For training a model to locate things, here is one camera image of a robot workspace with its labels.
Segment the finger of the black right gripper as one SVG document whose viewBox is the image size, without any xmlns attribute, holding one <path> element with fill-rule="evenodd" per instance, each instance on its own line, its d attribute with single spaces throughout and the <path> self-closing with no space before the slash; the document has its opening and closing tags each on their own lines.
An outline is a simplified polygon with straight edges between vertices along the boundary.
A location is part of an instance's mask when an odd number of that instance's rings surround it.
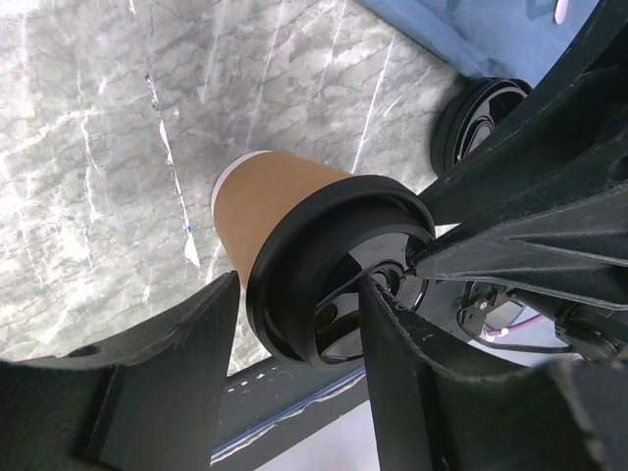
<svg viewBox="0 0 628 471">
<path fill-rule="evenodd" d="M 550 179 L 627 182 L 627 4 L 601 1 L 543 80 L 441 177 L 488 205 Z"/>
</svg>

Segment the black coffee cup lid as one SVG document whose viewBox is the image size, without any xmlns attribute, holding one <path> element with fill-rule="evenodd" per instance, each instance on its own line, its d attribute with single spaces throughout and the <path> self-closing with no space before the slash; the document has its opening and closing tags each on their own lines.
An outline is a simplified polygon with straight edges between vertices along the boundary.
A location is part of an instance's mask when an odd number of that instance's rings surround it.
<svg viewBox="0 0 628 471">
<path fill-rule="evenodd" d="M 430 283 L 414 263 L 434 238 L 427 207 L 390 178 L 352 177 L 318 189 L 262 245 L 246 293 L 249 324 L 278 358 L 321 370 L 358 363 L 361 281 L 377 282 L 417 311 Z"/>
</svg>

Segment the black lid stack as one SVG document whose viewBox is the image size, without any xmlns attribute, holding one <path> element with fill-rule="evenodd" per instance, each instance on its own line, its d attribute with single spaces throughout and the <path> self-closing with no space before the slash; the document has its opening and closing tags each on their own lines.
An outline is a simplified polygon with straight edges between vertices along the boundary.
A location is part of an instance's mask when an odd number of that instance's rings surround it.
<svg viewBox="0 0 628 471">
<path fill-rule="evenodd" d="M 520 78 L 482 78 L 450 100 L 430 140 L 436 175 L 441 177 L 482 143 L 531 91 L 532 86 Z"/>
</svg>

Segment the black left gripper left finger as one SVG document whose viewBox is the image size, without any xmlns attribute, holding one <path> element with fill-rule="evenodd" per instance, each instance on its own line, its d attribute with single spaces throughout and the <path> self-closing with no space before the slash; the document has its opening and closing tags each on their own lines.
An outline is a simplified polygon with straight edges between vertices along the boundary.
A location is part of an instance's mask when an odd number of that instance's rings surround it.
<svg viewBox="0 0 628 471">
<path fill-rule="evenodd" d="M 5 470 L 206 470 L 239 306 L 229 272 L 60 357 L 1 365 Z"/>
</svg>

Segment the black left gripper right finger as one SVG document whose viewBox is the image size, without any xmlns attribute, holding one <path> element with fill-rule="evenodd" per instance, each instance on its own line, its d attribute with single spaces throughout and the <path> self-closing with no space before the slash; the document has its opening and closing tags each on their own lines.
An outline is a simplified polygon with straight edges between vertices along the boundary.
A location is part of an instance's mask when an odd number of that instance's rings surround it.
<svg viewBox="0 0 628 471">
<path fill-rule="evenodd" d="M 623 470 L 627 367 L 524 367 L 360 285 L 360 328 L 384 470 Z"/>
</svg>

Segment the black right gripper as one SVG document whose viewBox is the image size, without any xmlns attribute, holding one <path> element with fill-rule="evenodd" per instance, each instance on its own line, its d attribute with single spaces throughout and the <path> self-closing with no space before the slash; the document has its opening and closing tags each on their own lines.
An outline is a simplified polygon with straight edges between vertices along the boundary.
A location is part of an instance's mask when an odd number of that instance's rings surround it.
<svg viewBox="0 0 628 471">
<path fill-rule="evenodd" d="M 445 179 L 420 194 L 452 228 L 417 256 L 417 274 L 513 287 L 467 283 L 455 334 L 525 366 L 626 361 L 627 313 L 607 309 L 627 306 L 627 182 L 550 179 L 506 197 L 489 190 L 482 209 Z"/>
</svg>

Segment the brown paper coffee cup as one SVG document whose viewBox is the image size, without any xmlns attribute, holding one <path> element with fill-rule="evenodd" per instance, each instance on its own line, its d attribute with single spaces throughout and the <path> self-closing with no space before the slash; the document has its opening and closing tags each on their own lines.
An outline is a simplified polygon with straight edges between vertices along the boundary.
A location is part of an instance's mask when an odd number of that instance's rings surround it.
<svg viewBox="0 0 628 471">
<path fill-rule="evenodd" d="M 350 176 L 290 153 L 266 150 L 245 154 L 227 167 L 213 189 L 211 212 L 243 287 L 276 225 L 314 192 Z"/>
</svg>

